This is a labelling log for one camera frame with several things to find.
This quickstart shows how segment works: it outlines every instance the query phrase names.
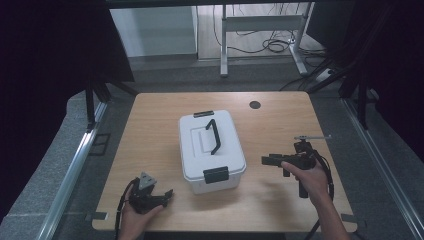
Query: hand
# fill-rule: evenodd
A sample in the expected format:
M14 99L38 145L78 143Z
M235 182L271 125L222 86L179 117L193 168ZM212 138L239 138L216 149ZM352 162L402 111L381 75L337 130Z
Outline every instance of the hand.
M121 231L119 233L120 240L137 239L145 230L147 223L163 210L163 206L157 206L146 214L138 214L131 204L128 203L129 195L132 189L128 189L125 195L125 206L122 209Z
M324 200L331 201L331 198L328 195L327 176L321 164L317 160L315 161L315 167L309 170L301 170L288 162L282 162L281 166L302 182L303 187L309 193L312 204L317 206Z

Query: storage box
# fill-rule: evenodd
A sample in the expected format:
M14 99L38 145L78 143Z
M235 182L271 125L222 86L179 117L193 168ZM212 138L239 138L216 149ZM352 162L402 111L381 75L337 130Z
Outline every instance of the storage box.
M195 194L238 186L246 160L228 111L183 116L179 129L184 178Z

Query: wire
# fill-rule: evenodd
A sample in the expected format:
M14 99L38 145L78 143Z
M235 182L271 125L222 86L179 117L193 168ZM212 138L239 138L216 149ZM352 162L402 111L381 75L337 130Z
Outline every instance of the wire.
M268 15L270 14L270 12L272 11L272 9L274 9L274 8L275 8L275 5L268 12ZM242 13L242 15L244 15L244 12L241 10L241 5L240 4L239 4L239 11ZM220 46L222 46L221 42L218 40L218 35L216 33L215 5L213 6L213 14L212 15L213 15L213 30L214 30L214 34L215 34L215 39L216 39L217 43ZM234 5L233 5L233 16L235 16ZM247 36L247 35L250 35L250 34L253 34L253 33L257 33L257 32L259 32L259 31L251 31L251 32L244 33L244 34L240 34L238 32L236 32L236 33L239 36ZM272 53L279 54L279 53L284 52L288 48L289 42L284 41L284 40L275 39L276 35L277 35L276 34L276 31L273 31L271 33L270 37L267 40L264 40L262 42L262 49L259 49L257 51L246 51L246 50L242 50L242 49L235 48L235 47L229 47L229 46L227 46L227 48L228 49L233 49L233 50L236 50L236 51L240 51L240 52L243 52L243 53L248 53L248 54L259 53L259 52L263 52L265 50L269 50Z
M124 193L121 196L121 199L119 200L119 204L118 204L118 207L116 209L115 240L118 239L118 235L119 235L119 225L121 223L121 211L122 211L122 207L124 206L124 203L128 201L128 200L125 200L125 196L127 195L127 192L129 190L129 188L131 187L131 185L134 184L137 181L137 179L138 178L135 178L130 183L128 183L127 187L124 190Z
M312 63L308 62L308 59L310 58L325 58L324 56L313 56L313 57L305 57L305 63L311 67L318 67L319 65L313 65Z
M307 80L309 79L309 78L311 78L312 76L314 76L316 73L318 73L318 72L320 72L322 69L324 69L324 68L326 68L328 65L330 65L331 64L331 62L332 61L329 61L329 59L328 58L325 58L324 59L324 61L322 61L312 72L311 72L311 74L309 74L309 76L305 76L305 77L301 77L301 78L298 78L298 79L295 79L295 80L292 80L292 81L290 81L290 82L288 82L288 83L286 83L284 86L282 86L278 91L283 91L286 87L288 87L288 86L290 86L291 84L293 84L293 83L295 83L295 82L298 82L298 81L301 81L301 80L304 80L299 86L298 86L298 88L297 88L297 90L298 91L300 91L300 89L301 89L301 87L303 86L303 85L305 85L306 84L306 82L307 82Z
M334 199L334 184L333 184L333 177L331 176L331 169L330 164L328 163L327 159L325 159L323 156L321 156L318 151L313 150L314 155L316 156L317 161L321 164L322 169L324 170L325 175L327 176L327 183L328 183L328 195L330 195L331 201ZM320 223L319 220L315 223L315 225L312 227L311 231L308 233L308 235L305 237L305 240L309 240L312 238L312 236L315 234L319 227Z
M362 236L361 234L358 233L358 230L353 232L353 235L357 236L359 239L361 240L367 240L368 238Z
M284 15L287 15L287 10L289 9L290 4L291 4L291 3L287 3L286 11L284 12Z
M321 70L327 68L333 61L330 58L325 58L324 61L322 61L318 67L316 67L312 73L308 76L308 78L305 79L305 81L302 82L302 84L299 85L298 91L302 89L302 91L306 90L306 87L311 82L311 78L315 76L315 74L321 72Z
M323 56L325 57L325 60L317 67L315 68L314 72L312 74L309 75L309 78L312 77L312 75L316 72L318 72L319 70L324 69L326 66L333 64L335 59L343 59L343 58L349 58L354 51L357 50L358 47L358 43L360 42L360 40L362 39L363 35L366 34L370 28L372 27L372 19L375 18L376 15L372 16L370 19L370 21L368 21L367 23L365 23L356 33L355 35L349 39L348 42L346 42L345 44L343 44L342 47L336 49L335 51L331 52L331 53L319 53L319 51L313 51L313 50L308 50L305 51L307 54L312 54L315 55L315 53L319 53L316 56ZM306 89L307 85L311 82L308 82L308 78L305 78L304 81L302 82L302 84L299 86L298 90L300 90L303 87L303 90Z
M299 10L299 6L300 6L300 3L297 3L297 8L296 8L296 13L295 14L297 14L297 11Z

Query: black cable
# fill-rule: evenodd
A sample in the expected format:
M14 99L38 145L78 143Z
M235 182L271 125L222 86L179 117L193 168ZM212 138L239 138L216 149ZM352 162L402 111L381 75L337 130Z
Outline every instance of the black cable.
M213 31L214 31L214 34L215 34L215 39L216 39L216 41L217 41L217 43L220 45L220 46L222 46L222 44L221 44L221 42L218 40L218 35L216 34L216 25L215 25L215 5L213 6L213 12L212 12L212 15L213 15ZM246 36L246 35L250 35L250 34L252 34L252 33L256 33L256 32L258 32L258 31L252 31L252 32L248 32L248 33L245 33L245 34L239 34L238 32L236 32L238 35L242 35L242 36ZM239 49L239 48L235 48L235 47L228 47L227 46L227 48L228 49L233 49L233 50L236 50L236 51L240 51L240 52L243 52L243 53L248 53L248 54L254 54L254 53L259 53L259 52L263 52L263 51L265 51L265 50L269 50L269 51L271 51L271 52L273 52L273 53L281 53L281 52L283 52L283 51L285 51L287 48L288 48L288 45L289 45L289 43L288 42L286 42L286 41L283 41L283 40L278 40L278 39L273 39L274 38L274 36L275 36L275 32L276 31L273 31L272 33L271 33L271 36L269 37L269 39L267 39L267 40L264 40L263 42L262 42L262 49L260 49L260 50L257 50L257 51L245 51L245 50L242 50L242 49ZM274 49L271 49L271 46L279 46L279 47L281 47L282 49L280 49L280 50L274 50Z
M296 13L295 13L295 15L297 14L297 11L299 10L299 6L300 6L300 3L297 3L297 8L296 8Z
M284 3L281 4L279 15L283 15Z
M274 8L276 8L276 7L277 7L277 4L276 4L276 3L274 3L274 4L273 4L273 6L272 6L272 8L268 11L268 15L271 13L272 9L274 9Z
M287 15L287 10L289 9L290 4L291 4L291 3L287 3L286 11L284 12L284 15Z
M358 233L358 230L354 231L353 235L357 236L361 240L367 240L366 237L364 237L364 236L362 236L361 234Z
M324 56L313 56L313 57L305 57L305 63L308 65L308 66L310 66L310 67L318 67L319 66L319 64L318 65L313 65L312 63L310 63L310 62L308 62L308 59L310 59L310 58L325 58Z
M326 66L334 62L334 60L332 60L330 63L323 65L323 63L326 62L328 59L337 59L340 57L343 58L343 56L349 56L351 52L356 49L358 42L362 39L362 36L369 31L371 26L372 26L372 21L367 22L359 29L359 31L355 33L355 35L352 38L349 39L348 42L343 44L343 46L336 49L332 53L320 54L319 56L325 57L325 60L320 65L318 65L318 67L315 68L315 70L307 78L303 78L304 81L302 82L301 85L299 85L298 90L300 90L302 87L303 87L303 90L305 90L308 84L310 83L308 82L309 78L312 77L314 73L324 69ZM315 52L314 50L305 50L305 49L301 49L301 50L307 52L308 54L314 54Z
M315 76L315 74L317 74L318 72L320 72L321 70L327 68L333 61L329 58L325 58L324 61L322 61L318 67L316 67L311 74L305 78L305 80L302 82L302 84L300 84L297 88L298 91L300 91L302 89L302 91L305 91L306 87L308 86L309 82L308 80L311 79L311 77Z
M316 150L314 151L314 155L317 156L316 159L321 164L322 169L324 170L325 175L327 176L327 184L328 184L328 195L330 195L331 201L334 199L334 183L333 183L333 177L331 176L331 169L330 164L328 164L327 159L325 159L323 156L319 155ZM312 238L312 236L315 234L319 227L319 219L315 223L315 225L312 227L311 231L309 231L308 235L306 235L305 240L309 240Z
M299 47L299 50L304 51L304 52L310 52L311 54L319 54L319 53L315 53L315 52L325 52L327 49L304 49Z
M121 211L122 207L124 206L125 196L127 195L128 189L131 187L132 184L134 184L138 178L135 178L130 183L128 183L128 186L125 188L124 193L121 196L121 199L119 200L118 208L116 209L116 219L115 219L115 240L119 237L119 225L121 223Z
M295 83L295 82L298 82L298 81L300 81L300 80L308 80L310 77L312 77L314 74L316 74L316 73L318 73L320 70L322 70L322 69L324 69L325 67L327 67L330 63L325 63L326 61L327 61L328 59L326 58L324 61L322 61L312 72L311 72L311 74L310 75L308 75L308 76L305 76L305 77L301 77L301 78L298 78L298 79L295 79L295 80L292 80L292 81L290 81L290 82L288 82L288 83L286 83L284 86L282 86L278 91L283 91L283 89L284 88L286 88L286 87L288 87L289 85L291 85L291 84L293 84L293 83ZM302 84L300 84L299 86L298 86L298 91L300 91L300 88L301 88L301 86L304 84L304 82L302 83Z
M200 21L199 21L199 7L198 6L196 6L196 58L197 59L199 59L199 49L198 49L198 46L199 46L199 26L200 26L200 23L199 23Z

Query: wooden table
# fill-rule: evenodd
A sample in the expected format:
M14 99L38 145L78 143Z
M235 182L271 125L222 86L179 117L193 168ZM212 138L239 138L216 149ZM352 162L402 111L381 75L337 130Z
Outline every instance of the wooden table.
M258 101L259 109L249 104ZM181 165L178 120L208 110L232 115L247 169L237 188L194 195ZM174 189L174 197L148 231L308 232L318 217L309 199L298 197L298 182L282 169L261 164L269 153L293 154L295 136L323 136L304 92L142 93L135 99L97 212L98 230L114 229L116 208L127 184L142 171L158 183L152 195ZM311 140L327 158L340 214L352 215L325 140ZM349 232L355 223L345 222Z

